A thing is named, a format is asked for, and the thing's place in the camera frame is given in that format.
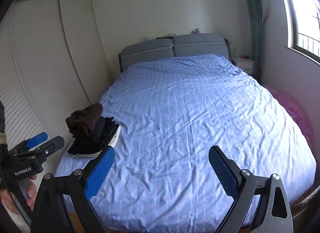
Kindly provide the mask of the person's left hand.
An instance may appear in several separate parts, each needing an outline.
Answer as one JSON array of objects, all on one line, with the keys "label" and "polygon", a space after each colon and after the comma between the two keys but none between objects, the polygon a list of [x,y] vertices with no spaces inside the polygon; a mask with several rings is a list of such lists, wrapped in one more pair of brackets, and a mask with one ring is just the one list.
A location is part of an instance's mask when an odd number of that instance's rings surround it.
[{"label": "person's left hand", "polygon": [[[37,194],[37,190],[36,190],[36,186],[33,183],[33,180],[36,180],[37,175],[31,176],[29,179],[29,186],[27,188],[27,205],[29,206],[29,208],[31,209],[31,211],[33,211],[34,208],[34,204],[35,204],[35,199],[36,199],[36,194]],[[9,193],[6,189],[1,189],[1,200],[3,202],[3,204],[5,205],[5,207],[11,211],[14,214],[19,214],[19,212],[17,211],[17,209],[14,206],[14,203],[11,199],[11,197],[9,196]]]}]

